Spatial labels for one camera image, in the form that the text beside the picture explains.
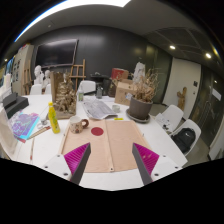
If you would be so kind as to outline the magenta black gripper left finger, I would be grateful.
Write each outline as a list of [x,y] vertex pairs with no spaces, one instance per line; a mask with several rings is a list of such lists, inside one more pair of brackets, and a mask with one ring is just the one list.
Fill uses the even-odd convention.
[[91,144],[86,143],[64,155],[65,161],[72,174],[70,179],[72,183],[76,185],[80,183],[90,154]]

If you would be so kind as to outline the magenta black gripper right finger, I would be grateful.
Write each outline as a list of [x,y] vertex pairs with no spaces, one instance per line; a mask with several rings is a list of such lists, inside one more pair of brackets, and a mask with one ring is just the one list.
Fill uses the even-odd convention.
[[159,159],[159,155],[137,143],[133,144],[132,153],[139,169],[143,184],[150,184],[152,182],[151,174]]

